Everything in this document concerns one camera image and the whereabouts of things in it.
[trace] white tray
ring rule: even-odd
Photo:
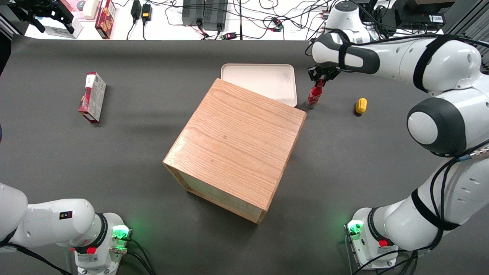
[[[288,64],[224,64],[221,79],[289,106],[297,105],[294,67]]]

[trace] red and white box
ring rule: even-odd
[[[78,112],[91,123],[100,121],[106,86],[107,84],[105,84],[98,73],[87,73],[85,94],[82,96]]]
[[[103,39],[109,39],[111,37],[112,29],[114,27],[114,19],[115,6],[112,1],[100,1],[97,21],[95,21],[95,29],[97,29],[98,33]]]

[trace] red button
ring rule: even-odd
[[[380,247],[384,247],[384,246],[388,246],[389,243],[386,240],[380,240],[378,242],[378,245],[380,245]]]
[[[97,248],[95,248],[95,247],[89,247],[89,248],[87,248],[87,253],[88,254],[95,254],[95,251],[97,251]]]

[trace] wooden box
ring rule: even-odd
[[[299,109],[217,79],[163,164],[185,190],[259,224],[305,119]]]

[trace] yellow sponge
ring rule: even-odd
[[[361,115],[367,110],[367,99],[362,97],[355,104],[355,113]]]

